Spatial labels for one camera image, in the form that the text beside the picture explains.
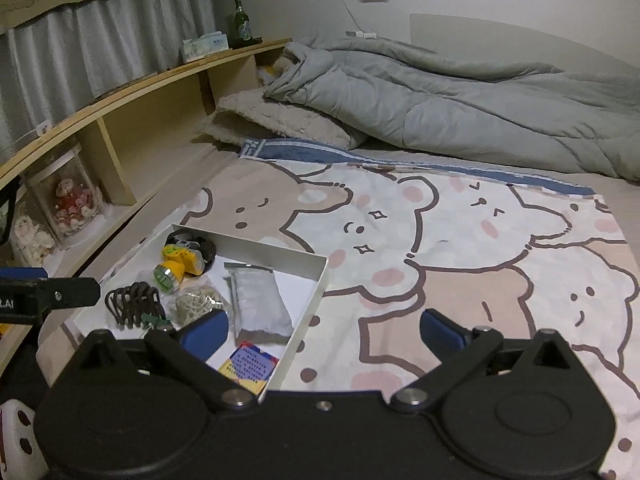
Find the white plug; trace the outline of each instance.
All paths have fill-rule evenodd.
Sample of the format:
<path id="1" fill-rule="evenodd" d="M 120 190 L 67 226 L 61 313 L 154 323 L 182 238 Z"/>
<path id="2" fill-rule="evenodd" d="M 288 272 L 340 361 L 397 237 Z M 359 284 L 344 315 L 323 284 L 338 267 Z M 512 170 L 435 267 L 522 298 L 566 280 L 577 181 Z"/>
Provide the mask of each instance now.
<path id="1" fill-rule="evenodd" d="M 361 30 L 347 30 L 345 32 L 347 36 L 351 36 L 352 38 L 364 38 L 365 40 L 375 40 L 378 35 L 375 32 L 362 32 Z"/>
<path id="2" fill-rule="evenodd" d="M 35 412 L 19 400 L 0 406 L 0 478 L 38 480 L 49 471 L 33 434 Z"/>

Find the tissue box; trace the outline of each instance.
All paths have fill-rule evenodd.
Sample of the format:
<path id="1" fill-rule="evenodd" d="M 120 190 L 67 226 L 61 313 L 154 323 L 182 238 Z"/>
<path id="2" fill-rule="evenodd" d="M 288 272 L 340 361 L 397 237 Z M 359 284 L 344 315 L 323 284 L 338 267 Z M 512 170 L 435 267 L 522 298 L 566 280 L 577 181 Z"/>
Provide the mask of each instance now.
<path id="1" fill-rule="evenodd" d="M 200 36 L 196 40 L 182 40 L 180 52 L 185 63 L 201 59 L 209 54 L 228 50 L 229 44 L 226 34 L 222 32 L 212 32 Z"/>

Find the pillow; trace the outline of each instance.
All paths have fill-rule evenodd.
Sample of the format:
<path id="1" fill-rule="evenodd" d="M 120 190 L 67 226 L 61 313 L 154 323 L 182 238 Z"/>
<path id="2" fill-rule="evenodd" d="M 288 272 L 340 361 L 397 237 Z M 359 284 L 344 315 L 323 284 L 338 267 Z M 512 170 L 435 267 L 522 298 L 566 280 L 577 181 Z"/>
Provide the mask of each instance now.
<path id="1" fill-rule="evenodd" d="M 367 139 L 366 134 L 332 117 L 304 106 L 265 99 L 262 92 L 263 90 L 258 88 L 223 97 L 216 103 L 212 128 L 206 127 L 203 131 L 214 137 L 216 133 L 212 130 L 216 130 L 217 134 L 223 132 L 225 136 L 234 138 L 233 143 L 237 144 L 236 139 L 240 137 L 243 139 L 268 138 L 264 132 L 266 128 L 280 137 L 315 140 L 343 150 L 357 148 Z M 259 124 L 262 129 L 257 130 L 254 125 L 251 131 L 245 132 L 241 123 L 236 121 L 235 125 L 232 124 L 234 120 L 229 118 L 229 114 L 235 114 L 251 123 Z M 232 130 L 235 130 L 239 136 L 232 135 Z"/>

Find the figurine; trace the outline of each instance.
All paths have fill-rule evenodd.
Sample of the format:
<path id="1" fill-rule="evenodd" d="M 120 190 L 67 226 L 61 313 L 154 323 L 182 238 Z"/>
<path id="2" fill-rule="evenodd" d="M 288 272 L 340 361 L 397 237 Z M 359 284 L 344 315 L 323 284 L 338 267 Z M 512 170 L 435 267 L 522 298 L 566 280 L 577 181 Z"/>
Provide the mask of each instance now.
<path id="1" fill-rule="evenodd" d="M 28 264 L 33 267 L 42 267 L 44 258 L 51 254 L 56 246 L 52 236 L 40 224 L 25 214 L 24 209 L 15 219 L 14 235 L 18 249 L 25 254 Z"/>
<path id="2" fill-rule="evenodd" d="M 83 189 L 71 178 L 64 178 L 56 188 L 56 223 L 63 234 L 79 231 L 98 212 L 98 202 L 89 189 Z"/>

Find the glass jar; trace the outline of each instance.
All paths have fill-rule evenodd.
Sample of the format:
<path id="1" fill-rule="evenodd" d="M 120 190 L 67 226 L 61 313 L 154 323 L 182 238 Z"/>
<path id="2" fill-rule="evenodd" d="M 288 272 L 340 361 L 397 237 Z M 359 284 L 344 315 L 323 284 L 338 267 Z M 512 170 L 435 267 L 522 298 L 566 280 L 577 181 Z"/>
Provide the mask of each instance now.
<path id="1" fill-rule="evenodd" d="M 62 249 L 47 225 L 43 213 L 24 187 L 16 197 L 14 222 L 9 235 L 15 265 L 43 267 L 53 276 L 62 261 Z"/>
<path id="2" fill-rule="evenodd" d="M 47 223 L 65 247 L 74 245 L 76 235 L 103 209 L 102 194 L 89 177 L 80 150 L 76 144 L 28 179 Z"/>

